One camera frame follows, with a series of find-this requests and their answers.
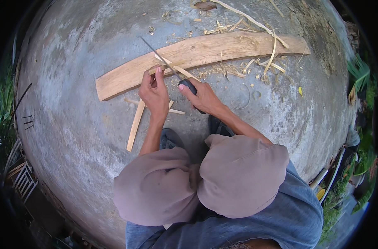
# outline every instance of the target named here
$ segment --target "yellow object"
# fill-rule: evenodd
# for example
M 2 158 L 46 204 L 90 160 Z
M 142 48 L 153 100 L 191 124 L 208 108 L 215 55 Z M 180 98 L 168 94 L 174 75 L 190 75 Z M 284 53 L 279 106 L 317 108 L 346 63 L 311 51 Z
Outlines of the yellow object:
M 321 188 L 321 189 L 318 191 L 318 193 L 316 194 L 316 198 L 317 198 L 318 200 L 321 200 L 321 198 L 322 198 L 323 195 L 324 195 L 324 192 L 325 192 L 324 188 Z
M 301 87 L 298 87 L 298 92 L 301 94 L 301 97 L 304 97 L 304 96 L 302 95 L 302 88 L 301 88 Z

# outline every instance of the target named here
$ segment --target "hand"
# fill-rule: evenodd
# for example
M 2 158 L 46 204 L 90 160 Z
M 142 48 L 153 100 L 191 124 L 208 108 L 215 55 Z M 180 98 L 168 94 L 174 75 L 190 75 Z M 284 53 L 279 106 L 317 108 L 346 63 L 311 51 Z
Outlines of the hand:
M 178 89 L 191 102 L 192 107 L 196 107 L 213 116 L 225 109 L 226 106 L 218 99 L 208 83 L 202 83 L 194 78 L 189 78 L 189 81 L 197 89 L 196 95 L 190 91 L 189 87 L 183 84 L 178 85 Z
M 159 65 L 152 68 L 156 67 L 156 77 L 149 75 L 147 70 L 143 73 L 138 94 L 149 108 L 151 116 L 164 122 L 168 114 L 169 96 L 163 80 L 164 72 Z

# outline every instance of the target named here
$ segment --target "curved wooden board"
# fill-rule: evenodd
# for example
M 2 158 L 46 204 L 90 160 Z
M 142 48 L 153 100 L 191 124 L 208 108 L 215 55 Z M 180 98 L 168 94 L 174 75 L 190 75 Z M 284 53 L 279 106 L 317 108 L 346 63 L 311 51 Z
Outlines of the curved wooden board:
M 279 36 L 289 45 L 289 49 L 286 49 L 281 43 L 276 43 L 276 53 L 279 55 L 310 54 L 303 38 L 291 35 Z M 272 49 L 273 37 L 271 35 L 238 31 L 193 37 L 157 49 L 157 53 L 172 62 L 185 60 L 180 67 L 193 69 L 218 63 L 221 60 L 270 56 Z M 150 52 L 105 73 L 95 81 L 99 100 L 109 100 L 139 87 L 143 72 L 157 64 L 160 62 L 154 57 L 154 52 Z M 165 76 L 171 74 L 169 69 L 165 70 Z

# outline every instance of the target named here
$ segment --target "dark shoe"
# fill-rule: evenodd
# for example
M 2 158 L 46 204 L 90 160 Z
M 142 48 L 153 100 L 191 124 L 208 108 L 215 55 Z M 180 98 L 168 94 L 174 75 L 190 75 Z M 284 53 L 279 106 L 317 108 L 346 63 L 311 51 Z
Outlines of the dark shoe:
M 178 134 L 170 128 L 164 128 L 160 137 L 160 150 L 181 147 L 184 149 L 183 142 Z
M 233 131 L 224 122 L 214 117 L 209 116 L 209 132 L 210 134 L 220 134 L 222 136 L 232 137 L 235 135 Z

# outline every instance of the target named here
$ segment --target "concrete ground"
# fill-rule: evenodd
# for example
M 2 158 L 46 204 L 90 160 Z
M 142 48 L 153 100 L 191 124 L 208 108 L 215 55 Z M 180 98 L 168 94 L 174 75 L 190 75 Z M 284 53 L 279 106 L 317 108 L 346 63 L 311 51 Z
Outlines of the concrete ground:
M 284 17 L 267 0 L 225 2 L 278 28 L 278 34 L 304 37 L 311 49 L 311 54 L 301 59 L 288 57 L 286 74 L 295 86 L 283 77 L 276 83 L 271 72 L 271 84 L 264 84 L 255 78 L 263 67 L 254 64 L 243 79 L 231 76 L 229 81 L 220 74 L 206 79 L 240 118 L 272 142 L 285 145 L 299 174 L 309 182 L 345 142 L 355 113 L 346 99 L 346 61 L 353 53 L 342 20 L 328 0 L 275 0 Z M 166 10 L 172 13 L 172 21 L 182 24 L 163 22 Z M 65 216 L 98 244 L 107 248 L 125 245 L 125 222 L 112 201 L 113 178 L 138 155 L 150 113 L 144 111 L 133 150 L 127 152 L 136 106 L 123 99 L 139 100 L 138 90 L 99 102 L 95 79 L 149 52 L 137 35 L 157 49 L 177 41 L 176 37 L 185 37 L 185 31 L 203 35 L 204 28 L 215 28 L 217 19 L 234 24 L 240 17 L 220 5 L 202 16 L 199 10 L 190 8 L 189 0 L 57 0 L 44 15 L 39 13 L 37 23 L 30 27 L 22 46 L 17 96 L 30 83 L 32 87 L 17 111 L 19 135 L 36 174 L 60 201 L 58 206 L 62 204 Z M 149 26 L 155 28 L 153 35 L 149 35 Z M 175 101 L 173 108 L 186 115 L 168 114 L 165 127 L 179 133 L 198 161 L 204 154 L 207 115 L 191 110 L 189 102 L 172 86 L 176 81 L 171 80 L 173 77 L 167 77 L 165 82 Z M 242 110 L 234 109 L 232 104 L 242 108 L 249 101 L 244 85 L 250 89 L 250 103 Z M 284 102 L 278 92 L 272 92 L 274 87 L 279 88 Z M 302 87 L 303 97 L 298 87 Z M 261 98 L 252 97 L 257 97 L 255 91 L 261 92 Z M 25 130 L 22 117 L 29 115 L 34 118 L 34 127 Z

